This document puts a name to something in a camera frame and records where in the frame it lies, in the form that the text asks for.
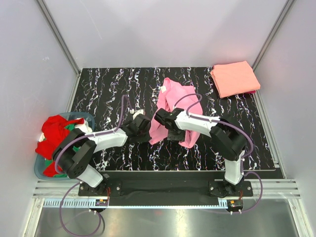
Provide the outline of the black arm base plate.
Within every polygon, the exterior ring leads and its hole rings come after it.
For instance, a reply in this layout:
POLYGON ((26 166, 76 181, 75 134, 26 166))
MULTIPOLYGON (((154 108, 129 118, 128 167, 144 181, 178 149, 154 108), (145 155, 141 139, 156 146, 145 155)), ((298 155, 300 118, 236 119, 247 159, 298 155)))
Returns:
POLYGON ((200 193, 219 198, 252 197, 249 181, 233 186, 224 180, 224 171, 107 171, 99 188, 87 184, 79 186, 79 196, 120 197, 135 192, 200 193))

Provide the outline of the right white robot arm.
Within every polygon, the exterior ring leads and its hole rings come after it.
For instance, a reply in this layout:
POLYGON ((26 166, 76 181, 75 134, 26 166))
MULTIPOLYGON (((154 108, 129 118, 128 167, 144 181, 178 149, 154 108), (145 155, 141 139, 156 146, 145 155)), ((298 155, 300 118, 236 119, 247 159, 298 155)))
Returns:
POLYGON ((214 150, 224 159, 225 192, 235 196, 241 191, 244 176, 242 163, 248 155, 246 146, 250 146, 250 152, 253 150, 250 137, 241 128, 233 125, 227 118, 197 115, 180 108, 175 108, 172 112, 159 109, 154 119, 168 130, 168 139, 171 140, 180 141, 179 135, 185 135, 186 131, 210 137, 214 150))

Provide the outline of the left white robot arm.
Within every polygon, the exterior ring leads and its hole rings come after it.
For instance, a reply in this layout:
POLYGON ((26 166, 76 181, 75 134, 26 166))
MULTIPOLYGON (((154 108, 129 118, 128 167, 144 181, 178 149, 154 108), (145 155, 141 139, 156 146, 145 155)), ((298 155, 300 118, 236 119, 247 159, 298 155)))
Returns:
POLYGON ((94 153, 125 144, 144 143, 151 140, 151 120, 143 114, 133 117, 118 129, 84 133, 76 128, 60 143, 52 154, 55 164, 70 179, 85 182, 97 196, 107 188, 105 177, 89 163, 94 153))

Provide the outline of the pink t shirt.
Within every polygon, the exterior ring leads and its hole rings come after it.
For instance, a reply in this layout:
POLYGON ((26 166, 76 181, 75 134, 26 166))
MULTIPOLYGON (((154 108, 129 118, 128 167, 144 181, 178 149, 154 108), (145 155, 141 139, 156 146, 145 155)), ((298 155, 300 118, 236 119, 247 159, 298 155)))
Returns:
MULTIPOLYGON (((197 101, 195 88, 192 85, 181 85, 170 78, 165 78, 158 94, 157 109, 165 109, 167 112, 172 112, 174 108, 186 110, 191 104, 197 101)), ((167 129, 155 119, 152 119, 149 130, 151 137, 149 143, 152 145, 156 144, 165 139, 167 134, 167 129)))

